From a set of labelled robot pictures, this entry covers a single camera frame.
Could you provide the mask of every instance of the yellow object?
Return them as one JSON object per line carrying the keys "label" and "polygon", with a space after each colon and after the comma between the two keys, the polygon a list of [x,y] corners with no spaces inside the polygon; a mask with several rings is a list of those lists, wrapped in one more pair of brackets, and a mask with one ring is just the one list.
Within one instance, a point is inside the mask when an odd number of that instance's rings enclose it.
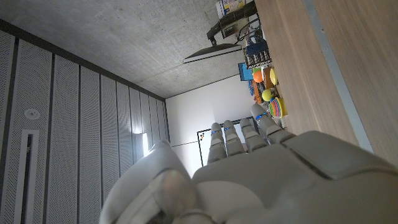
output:
{"label": "yellow object", "polygon": [[271,98],[274,96],[274,94],[272,93],[272,91],[271,90],[264,90],[263,92],[262,92],[262,99],[264,100],[264,101],[267,101],[267,102],[270,102],[270,100],[271,100]]}
{"label": "yellow object", "polygon": [[269,72],[269,78],[271,79],[272,84],[278,84],[278,78],[276,77],[274,68],[271,68],[271,71]]}
{"label": "yellow object", "polygon": [[283,116],[287,115],[287,110],[285,107],[285,102],[283,98],[275,98],[275,100],[278,101],[279,103],[279,109],[280,109],[280,118],[282,118]]}

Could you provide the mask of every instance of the blue object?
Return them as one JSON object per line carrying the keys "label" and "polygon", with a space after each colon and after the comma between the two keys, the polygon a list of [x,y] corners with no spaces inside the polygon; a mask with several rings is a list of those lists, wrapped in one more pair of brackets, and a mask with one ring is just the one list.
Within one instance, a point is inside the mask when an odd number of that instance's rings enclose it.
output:
{"label": "blue object", "polygon": [[262,115],[256,116],[256,120],[260,119],[262,117]]}
{"label": "blue object", "polygon": [[249,86],[250,95],[253,96],[254,95],[254,87],[253,87],[253,81],[252,80],[248,81],[248,86]]}
{"label": "blue object", "polygon": [[253,74],[251,69],[246,68],[245,63],[239,63],[239,74],[241,76],[241,81],[248,81],[248,80],[253,80]]}

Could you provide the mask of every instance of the acoustic wall panel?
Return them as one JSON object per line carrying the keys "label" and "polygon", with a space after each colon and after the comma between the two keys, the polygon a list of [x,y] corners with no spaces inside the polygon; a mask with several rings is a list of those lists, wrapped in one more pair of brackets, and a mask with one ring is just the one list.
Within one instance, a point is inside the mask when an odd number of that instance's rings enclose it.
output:
{"label": "acoustic wall panel", "polygon": [[135,143],[135,134],[142,133],[141,121],[141,101],[139,98],[139,91],[130,89],[130,115],[131,115],[131,132],[132,132],[132,158],[133,163],[137,160],[137,144]]}
{"label": "acoustic wall panel", "polygon": [[167,113],[166,113],[166,103],[163,102],[163,112],[164,112],[164,123],[166,127],[166,138],[170,142],[170,136],[169,136],[169,124],[167,123]]}
{"label": "acoustic wall panel", "polygon": [[157,119],[156,99],[153,97],[149,97],[149,109],[150,109],[150,125],[152,126],[152,140],[153,144],[156,144],[160,141],[160,134],[159,134],[159,123]]}
{"label": "acoustic wall panel", "polygon": [[140,93],[141,99],[141,116],[142,116],[142,132],[147,134],[148,148],[153,146],[152,128],[150,125],[149,98],[147,94]]}
{"label": "acoustic wall panel", "polygon": [[101,129],[103,201],[119,179],[118,111],[116,82],[101,76]]}
{"label": "acoustic wall panel", "polygon": [[47,223],[76,223],[79,66],[55,56]]}
{"label": "acoustic wall panel", "polygon": [[80,223],[101,213],[100,75],[85,67],[80,79]]}
{"label": "acoustic wall panel", "polygon": [[[14,221],[20,223],[18,220],[21,219],[21,214],[14,214],[14,209],[16,197],[22,197],[23,195],[21,192],[16,192],[23,129],[40,131],[34,211],[32,212],[32,217],[28,217],[28,220],[32,220],[31,223],[42,223],[47,130],[49,128],[51,61],[52,54],[50,52],[20,40],[2,190],[0,223],[14,223]],[[40,113],[38,119],[27,119],[25,117],[25,111],[31,108]]]}
{"label": "acoustic wall panel", "polygon": [[15,37],[0,31],[0,155],[4,134]]}
{"label": "acoustic wall panel", "polygon": [[163,102],[156,100],[157,118],[159,121],[160,140],[167,140],[166,138],[166,122],[164,119]]}
{"label": "acoustic wall panel", "polygon": [[130,119],[129,87],[117,84],[118,119],[119,119],[119,153],[120,175],[132,166],[132,140]]}
{"label": "acoustic wall panel", "polygon": [[141,102],[139,91],[130,88],[131,131],[134,134],[142,133]]}

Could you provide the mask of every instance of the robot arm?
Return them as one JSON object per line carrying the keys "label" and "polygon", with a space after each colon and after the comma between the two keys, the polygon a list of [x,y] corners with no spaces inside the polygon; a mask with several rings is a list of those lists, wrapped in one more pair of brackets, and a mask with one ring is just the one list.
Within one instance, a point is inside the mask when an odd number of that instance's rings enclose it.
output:
{"label": "robot arm", "polygon": [[267,146],[241,121],[211,127],[209,163],[188,176],[168,142],[159,142],[115,183],[100,224],[397,223],[398,170],[327,134],[295,136],[252,106]]}

